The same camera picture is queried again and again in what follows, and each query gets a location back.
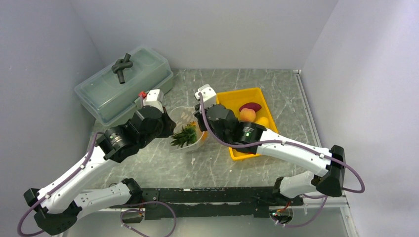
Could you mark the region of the yellow plastic tray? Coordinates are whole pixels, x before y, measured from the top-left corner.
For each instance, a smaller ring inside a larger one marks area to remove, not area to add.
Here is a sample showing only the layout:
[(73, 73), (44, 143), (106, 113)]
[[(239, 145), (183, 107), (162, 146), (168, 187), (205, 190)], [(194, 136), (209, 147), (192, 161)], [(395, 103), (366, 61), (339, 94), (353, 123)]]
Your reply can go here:
[(278, 129), (273, 121), (270, 110), (267, 106), (267, 102), (261, 92), (260, 88), (248, 88), (234, 91), (221, 92), (217, 94), (217, 104), (222, 104), (226, 108), (233, 111), (236, 118), (239, 120), (239, 108), (248, 103), (256, 102), (262, 106), (258, 112), (256, 112), (256, 119), (259, 117), (267, 117), (270, 122), (270, 127), (265, 128), (254, 122), (240, 121), (240, 128), (235, 139), (235, 143), (232, 145), (245, 145), (251, 144), (258, 141), (273, 140), (278, 137)]

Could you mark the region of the toy pineapple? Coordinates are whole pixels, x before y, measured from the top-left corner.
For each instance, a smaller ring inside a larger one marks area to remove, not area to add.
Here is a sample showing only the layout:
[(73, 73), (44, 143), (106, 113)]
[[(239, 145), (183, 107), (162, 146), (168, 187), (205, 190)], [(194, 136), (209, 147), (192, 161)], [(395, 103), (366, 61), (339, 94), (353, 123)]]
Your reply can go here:
[(183, 126), (179, 132), (172, 135), (170, 145), (177, 148), (190, 146), (198, 141), (202, 132), (197, 122), (193, 121)]

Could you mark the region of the clear zip top bag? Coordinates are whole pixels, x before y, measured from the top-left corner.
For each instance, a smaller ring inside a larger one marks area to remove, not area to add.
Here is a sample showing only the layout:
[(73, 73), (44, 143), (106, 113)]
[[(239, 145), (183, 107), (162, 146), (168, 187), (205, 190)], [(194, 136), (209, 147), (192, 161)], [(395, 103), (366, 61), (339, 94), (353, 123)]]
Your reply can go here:
[(206, 140), (207, 133), (202, 132), (194, 115), (194, 107), (176, 107), (170, 113), (170, 118), (176, 127), (168, 144), (171, 152), (189, 152), (199, 148)]

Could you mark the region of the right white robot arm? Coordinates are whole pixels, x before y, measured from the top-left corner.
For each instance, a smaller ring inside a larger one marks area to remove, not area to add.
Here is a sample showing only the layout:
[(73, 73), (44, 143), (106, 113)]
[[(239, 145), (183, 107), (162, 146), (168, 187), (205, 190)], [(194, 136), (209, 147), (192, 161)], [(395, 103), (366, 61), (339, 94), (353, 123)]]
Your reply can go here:
[(197, 104), (194, 115), (200, 128), (210, 132), (225, 146), (246, 154), (279, 158), (306, 169), (299, 175), (277, 178), (272, 198), (278, 205), (315, 191), (331, 197), (342, 195), (342, 147), (320, 148), (286, 138), (254, 122), (239, 121), (230, 109), (221, 104), (205, 109)]

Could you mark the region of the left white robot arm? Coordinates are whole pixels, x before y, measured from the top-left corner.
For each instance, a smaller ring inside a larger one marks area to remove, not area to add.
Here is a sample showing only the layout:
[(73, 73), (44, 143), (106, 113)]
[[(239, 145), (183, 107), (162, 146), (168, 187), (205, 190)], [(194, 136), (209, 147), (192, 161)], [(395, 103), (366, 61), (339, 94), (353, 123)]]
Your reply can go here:
[(174, 128), (175, 122), (165, 107), (147, 105), (125, 124), (96, 132), (88, 152), (73, 167), (44, 188), (30, 188), (24, 193), (40, 232), (54, 236), (100, 209), (138, 206), (143, 200), (143, 191), (132, 178), (106, 189), (86, 192), (85, 188), (155, 138), (170, 137)]

